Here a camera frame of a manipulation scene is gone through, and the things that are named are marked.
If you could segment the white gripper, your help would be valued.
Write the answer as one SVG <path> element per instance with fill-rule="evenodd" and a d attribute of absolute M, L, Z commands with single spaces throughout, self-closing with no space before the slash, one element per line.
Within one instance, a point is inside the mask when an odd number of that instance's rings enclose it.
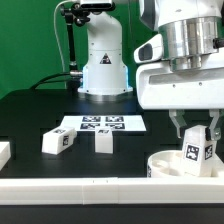
<path fill-rule="evenodd" d="M 137 97 L 145 110 L 170 110 L 177 137 L 187 124 L 184 109 L 211 109 L 206 139 L 221 139 L 224 109 L 224 68 L 170 72 L 164 63 L 142 65 L 136 73 Z"/>

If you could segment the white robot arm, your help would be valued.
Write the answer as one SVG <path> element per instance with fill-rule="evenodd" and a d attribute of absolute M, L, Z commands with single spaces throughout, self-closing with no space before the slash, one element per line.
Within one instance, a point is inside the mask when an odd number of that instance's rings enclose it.
<path fill-rule="evenodd" d="M 224 117 L 224 0 L 138 0 L 140 20 L 156 35 L 134 51 L 139 105 L 167 110 L 176 128 L 186 109 L 207 109 L 209 140 L 220 138 Z M 81 0 L 87 24 L 88 62 L 81 91 L 91 97 L 129 88 L 122 59 L 122 28 L 107 12 L 123 0 Z"/>

